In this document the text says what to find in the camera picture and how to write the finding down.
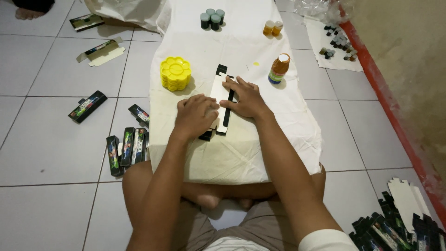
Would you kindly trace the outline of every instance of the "hand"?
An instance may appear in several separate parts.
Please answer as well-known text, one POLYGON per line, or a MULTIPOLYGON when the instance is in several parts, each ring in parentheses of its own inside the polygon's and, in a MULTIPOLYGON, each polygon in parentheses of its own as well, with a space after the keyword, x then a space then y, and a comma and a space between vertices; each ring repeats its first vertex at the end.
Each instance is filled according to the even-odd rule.
POLYGON ((226 77, 226 82, 223 86, 234 90, 239 95, 239 102, 233 103, 227 100, 220 101, 220 105, 224 108, 229 108, 232 111, 244 117, 252 117, 255 120, 259 119, 265 114, 271 114, 271 110, 265 104, 260 96, 259 87, 253 83, 245 82, 242 78, 237 76, 236 83, 230 77, 226 77))
POLYGON ((220 107, 216 101, 215 98, 198 94, 178 102, 178 114, 172 134, 189 141, 205 133, 219 115, 218 111, 205 114, 209 107, 220 107))

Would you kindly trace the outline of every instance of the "red wall trim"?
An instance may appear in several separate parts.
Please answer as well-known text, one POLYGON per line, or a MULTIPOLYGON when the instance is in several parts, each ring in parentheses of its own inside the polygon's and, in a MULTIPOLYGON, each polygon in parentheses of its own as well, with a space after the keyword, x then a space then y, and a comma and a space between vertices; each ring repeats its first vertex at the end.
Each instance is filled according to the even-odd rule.
POLYGON ((373 58, 368 52, 366 46, 359 39, 356 33, 356 29, 354 28, 352 23, 348 21, 341 24, 340 26, 346 32, 353 47, 358 51, 358 58, 364 69, 364 73, 367 76, 370 85, 375 90, 379 102, 381 103, 387 117, 389 118, 390 123, 392 124, 396 134, 398 135, 398 138, 400 139, 404 149, 406 150, 406 153, 409 156, 410 161, 412 162, 415 172, 418 174, 418 177, 420 178, 420 181, 423 184, 423 187, 425 188, 426 193, 435 208, 435 211, 437 211, 437 215, 440 218, 440 221, 443 223, 443 226, 446 227, 446 208, 441 202, 442 195, 430 192, 436 190, 435 188, 438 187, 437 183, 441 184, 442 181, 440 176, 435 172, 433 167, 431 167, 429 169, 429 173, 434 172, 434 182, 436 183, 433 184, 432 180, 427 180, 426 169, 423 167, 423 161, 416 154, 420 151, 415 151, 413 144, 411 144, 409 138, 405 134, 405 131, 401 127, 400 121, 398 120, 398 102, 393 98, 392 92, 390 91, 384 77, 381 75, 381 72, 376 66, 375 61, 373 61, 373 58))

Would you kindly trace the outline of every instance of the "bottle label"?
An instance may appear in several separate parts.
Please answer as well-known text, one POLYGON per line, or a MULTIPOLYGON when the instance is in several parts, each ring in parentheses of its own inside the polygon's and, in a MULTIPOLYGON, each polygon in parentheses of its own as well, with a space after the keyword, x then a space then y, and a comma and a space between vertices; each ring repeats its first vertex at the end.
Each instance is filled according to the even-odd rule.
POLYGON ((277 73, 271 69, 268 75, 268 80, 273 84, 279 84, 284 75, 285 73, 277 73))

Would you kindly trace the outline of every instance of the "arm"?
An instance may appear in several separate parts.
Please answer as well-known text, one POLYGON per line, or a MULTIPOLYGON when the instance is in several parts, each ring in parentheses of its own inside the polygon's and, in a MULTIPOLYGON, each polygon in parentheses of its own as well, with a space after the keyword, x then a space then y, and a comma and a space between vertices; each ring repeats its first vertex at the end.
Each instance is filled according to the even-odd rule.
POLYGON ((237 77, 226 78, 223 86, 239 95, 237 104, 221 101, 222 107, 256 121, 263 160, 290 219, 297 244, 309 233, 321 229, 342 231, 318 196, 310 175, 278 125, 273 112, 260 96, 259 87, 237 77))
POLYGON ((178 103, 175 128, 141 203, 140 221, 133 229, 127 251, 169 251, 178 217, 184 164, 189 141, 206 132, 218 112, 215 99, 203 94, 178 103))

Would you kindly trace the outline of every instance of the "table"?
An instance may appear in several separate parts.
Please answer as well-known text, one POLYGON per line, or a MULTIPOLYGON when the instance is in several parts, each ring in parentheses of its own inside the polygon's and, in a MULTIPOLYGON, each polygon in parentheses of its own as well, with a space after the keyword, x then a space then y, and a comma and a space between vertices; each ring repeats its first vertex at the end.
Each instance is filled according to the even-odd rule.
MULTIPOLYGON (((290 63, 281 84, 268 81, 271 65, 278 55, 288 53, 292 61, 293 55, 286 27, 277 38, 262 34, 267 20, 281 21, 273 0, 167 0, 157 19, 164 39, 150 69, 149 151, 154 171, 173 130, 177 102, 200 93, 208 96, 217 66, 222 64, 227 66, 228 75, 239 75, 259 86, 265 103, 274 112, 308 172, 320 172, 321 130, 298 89, 294 62, 290 63), (226 12, 225 24, 219 31, 200 27, 200 14, 208 8, 226 12), (182 91, 170 92, 161 85, 160 63, 168 56, 181 56, 190 62, 191 81, 182 91)), ((186 155, 185 181, 269 182, 253 120, 231 113, 226 136, 214 135, 210 142, 194 140, 186 155)))

